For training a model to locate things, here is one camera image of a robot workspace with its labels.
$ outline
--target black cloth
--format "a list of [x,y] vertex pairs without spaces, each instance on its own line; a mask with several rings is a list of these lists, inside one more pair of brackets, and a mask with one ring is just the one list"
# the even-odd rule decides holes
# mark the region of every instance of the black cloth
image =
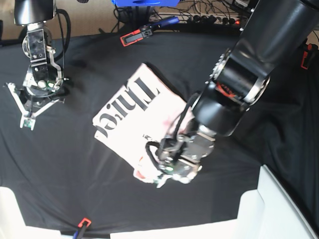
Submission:
[[[92,220],[91,234],[190,226],[235,219],[241,195],[257,188],[267,163],[319,224],[314,68],[300,68],[302,51],[272,75],[269,89],[234,135],[219,138],[188,185],[161,189],[94,139],[92,118],[142,62],[157,66],[186,99],[202,90],[219,56],[236,38],[158,33],[129,47],[117,35],[73,38],[65,75],[75,87],[65,104],[20,129],[8,89],[0,92],[0,185],[11,188],[28,226],[61,231]],[[20,46],[0,49],[0,84],[21,84],[29,64]]]

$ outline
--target black cable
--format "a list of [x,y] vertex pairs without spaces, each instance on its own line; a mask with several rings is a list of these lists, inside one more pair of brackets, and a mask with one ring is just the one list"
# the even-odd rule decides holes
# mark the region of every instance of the black cable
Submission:
[[151,162],[152,162],[153,165],[155,166],[155,168],[156,168],[158,171],[164,173],[164,172],[160,169],[159,163],[156,161],[156,159],[154,158],[154,156],[153,156],[153,154],[152,154],[152,152],[151,152],[151,146],[156,147],[156,148],[158,149],[159,146],[160,146],[160,143],[149,141],[149,142],[147,142],[146,145],[145,145],[145,150],[146,150],[146,153],[148,154],[149,158],[151,159]]
[[114,29],[116,28],[116,27],[118,27],[120,25],[120,21],[118,21],[116,24],[115,24],[115,26],[112,28],[112,30],[111,30],[111,33],[114,31]]
[[189,98],[189,100],[188,100],[183,112],[180,114],[179,120],[178,120],[177,125],[175,127],[175,130],[174,130],[174,132],[172,134],[173,139],[177,140],[177,134],[178,134],[178,130],[180,128],[180,125],[181,125],[182,121],[184,120],[189,107],[191,107],[194,104],[194,102],[196,101],[198,96],[199,96],[199,93],[196,92]]
[[70,44],[70,39],[71,39],[71,20],[70,20],[69,14],[67,13],[66,10],[63,10],[63,9],[57,9],[56,13],[57,13],[58,18],[59,18],[59,24],[60,24],[61,33],[63,33],[63,29],[62,29],[62,24],[61,24],[61,19],[60,19],[59,14],[62,14],[65,17],[65,21],[66,21],[66,39],[65,39],[65,44],[63,44],[63,48],[64,49],[62,49],[62,52],[57,57],[54,58],[54,61],[58,61],[64,56],[65,52],[68,50],[68,47],[69,47],[69,44]]
[[175,10],[177,10],[177,11],[186,12],[186,13],[188,13],[188,17],[192,16],[190,12],[188,12],[187,10],[184,10],[184,9],[179,9],[179,8],[177,8],[177,7],[171,7],[171,6],[163,6],[163,7],[167,7],[167,8],[169,8],[169,9],[175,9]]
[[60,31],[61,31],[61,38],[62,38],[62,69],[64,69],[65,66],[65,45],[64,45],[64,33],[63,33],[63,28],[62,28],[62,22],[61,22],[61,18],[60,18],[60,13],[58,12],[58,10],[56,11],[57,15],[58,15],[58,20],[59,20],[59,25],[60,25]]
[[229,12],[228,6],[226,6],[226,4],[223,1],[221,3],[226,7],[226,9],[228,11],[229,21],[230,21],[231,17],[230,17],[230,12]]
[[159,16],[160,19],[163,19],[155,9],[154,9],[154,12],[156,13],[157,16]]
[[318,37],[317,33],[315,31],[313,31],[313,33],[316,35],[318,42],[319,42],[319,37]]
[[[220,0],[213,0],[213,1],[209,1],[209,2],[204,2],[203,0],[197,0],[199,3],[203,3],[205,5],[208,5],[210,6],[210,9],[209,10],[212,10],[215,14],[218,14],[218,13],[222,13],[223,15],[225,15],[226,18],[228,18],[227,14],[222,11],[220,8],[216,7],[213,5],[213,2],[217,2],[217,1],[220,1]],[[171,9],[176,9],[176,10],[183,10],[183,11],[186,11],[188,14],[190,14],[187,10],[184,10],[184,9],[179,9],[179,8],[175,8],[175,7],[169,7],[169,6],[166,6],[167,8],[171,8]]]
[[[127,15],[127,18],[128,18],[127,21],[124,21],[123,19],[121,19],[120,13],[122,13],[122,12],[124,12]],[[119,22],[122,22],[124,24],[129,23],[131,25],[132,30],[135,30],[134,26],[133,26],[131,14],[130,14],[129,9],[127,7],[117,7],[117,5],[115,5],[115,9],[113,10],[113,15]]]

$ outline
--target red clamp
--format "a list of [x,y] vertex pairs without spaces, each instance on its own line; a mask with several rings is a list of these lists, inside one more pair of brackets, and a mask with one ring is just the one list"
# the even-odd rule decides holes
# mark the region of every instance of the red clamp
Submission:
[[141,34],[141,30],[139,29],[121,36],[121,43],[123,44],[123,46],[128,46],[141,40],[143,40],[143,36]]
[[311,60],[314,58],[315,53],[318,52],[318,46],[308,44],[307,49],[304,51],[303,59],[301,61],[301,68],[308,69]]
[[79,227],[79,228],[82,228],[84,222],[87,222],[87,223],[88,223],[88,224],[86,225],[87,228],[88,228],[88,227],[90,226],[90,224],[92,223],[89,219],[83,218],[82,221],[79,223],[78,227]]
[[135,42],[141,41],[144,38],[150,37],[152,35],[152,28],[146,25],[129,34],[121,36],[121,43],[123,44],[123,46],[129,46]]

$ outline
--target wire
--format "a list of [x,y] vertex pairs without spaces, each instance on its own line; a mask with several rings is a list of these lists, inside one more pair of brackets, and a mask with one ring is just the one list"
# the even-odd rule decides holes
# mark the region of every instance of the wire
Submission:
[[62,61],[63,61],[63,69],[65,66],[65,45],[64,45],[64,34],[63,34],[63,28],[60,18],[60,13],[57,11],[58,19],[59,19],[59,25],[60,25],[60,31],[61,31],[61,38],[62,38]]
[[319,42],[319,37],[318,37],[317,33],[315,31],[313,31],[313,33],[316,35],[318,42]]
[[178,130],[179,130],[179,128],[180,128],[180,125],[181,125],[183,119],[185,118],[189,107],[191,107],[191,106],[194,104],[194,102],[196,101],[196,99],[198,98],[198,96],[199,96],[199,93],[196,92],[196,93],[194,93],[194,94],[189,98],[189,100],[188,100],[188,102],[187,102],[187,104],[186,104],[186,106],[185,106],[183,112],[180,114],[179,120],[178,120],[177,125],[176,125],[176,127],[175,127],[175,130],[174,130],[174,132],[173,132],[173,134],[172,134],[173,139],[175,139],[175,140],[177,139],[177,134],[178,134]]
[[225,17],[226,18],[231,18],[231,16],[230,16],[230,13],[235,13],[235,12],[230,12],[229,11],[229,8],[227,7],[227,6],[225,6],[226,8],[227,8],[227,13],[228,13],[228,15],[223,11],[223,10],[221,10],[220,8],[218,8],[218,7],[216,7],[216,6],[214,6],[214,2],[221,2],[221,0],[213,0],[213,1],[208,1],[208,2],[204,2],[203,0],[187,0],[187,1],[182,1],[182,2],[179,2],[179,4],[181,4],[181,3],[186,3],[186,2],[192,2],[192,3],[194,3],[194,4],[192,4],[188,9],[180,9],[180,8],[176,8],[176,10],[184,10],[184,11],[187,11],[187,13],[188,14],[190,14],[188,11],[192,8],[192,7],[194,7],[194,6],[196,6],[197,4],[205,4],[205,12],[206,12],[206,14],[208,14],[208,12],[210,11],[210,10],[212,10],[215,14],[219,14],[219,13],[221,13],[221,14],[223,14],[223,15],[225,15]]
[[71,20],[70,20],[69,14],[67,13],[66,10],[63,10],[63,9],[57,9],[56,12],[57,12],[57,15],[58,15],[58,18],[59,18],[60,29],[62,29],[62,24],[61,24],[61,19],[60,19],[59,14],[62,14],[65,17],[65,21],[66,21],[66,40],[65,40],[65,44],[63,44],[64,51],[62,50],[62,52],[57,57],[54,58],[54,61],[58,61],[58,60],[60,60],[63,57],[65,52],[68,50],[69,43],[70,43],[70,38],[71,38]]
[[221,3],[226,7],[226,9],[228,11],[229,20],[230,20],[231,17],[230,17],[229,7],[225,5],[224,1],[222,1]]
[[149,141],[149,142],[147,142],[146,145],[145,145],[145,150],[146,150],[146,153],[148,154],[148,156],[149,156],[151,162],[153,163],[154,167],[155,167],[158,171],[160,171],[160,172],[162,172],[162,173],[165,173],[165,172],[163,172],[163,170],[160,168],[159,163],[158,163],[158,162],[156,161],[156,159],[154,158],[154,156],[153,156],[153,154],[152,154],[152,152],[151,152],[151,149],[150,149],[151,146],[156,147],[157,149],[159,149],[160,143],[158,143],[158,142],[153,142],[153,141]]
[[116,28],[116,27],[119,27],[119,25],[120,25],[120,21],[118,21],[116,24],[115,24],[115,26],[112,28],[112,30],[111,30],[111,33],[114,31],[114,29]]
[[188,12],[187,10],[184,10],[184,9],[179,9],[179,8],[177,8],[177,7],[171,7],[171,6],[162,6],[161,8],[163,8],[163,7],[167,7],[167,8],[169,8],[169,9],[175,9],[175,10],[177,10],[177,11],[186,12],[186,13],[188,14],[188,17],[192,16],[192,14],[191,14],[190,12]]
[[160,19],[163,19],[155,9],[154,9],[154,12],[156,13],[157,16],[159,16]]

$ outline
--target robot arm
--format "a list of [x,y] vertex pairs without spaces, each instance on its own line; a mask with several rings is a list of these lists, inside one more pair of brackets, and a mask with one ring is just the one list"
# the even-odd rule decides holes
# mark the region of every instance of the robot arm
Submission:
[[192,105],[195,118],[177,137],[162,140],[153,163],[165,180],[189,183],[215,136],[230,136],[258,101],[271,71],[319,22],[319,1],[260,0],[239,40],[220,57],[206,87]]
[[[70,21],[65,11],[68,28]],[[57,13],[55,0],[15,0],[14,21],[16,25],[26,25],[27,34],[22,43],[30,65],[23,81],[23,88],[8,83],[18,108],[21,111],[20,127],[33,130],[35,119],[56,102],[62,102],[68,90],[63,86],[63,69],[55,62],[63,53],[54,57],[55,49],[51,45],[51,33],[44,25]]]

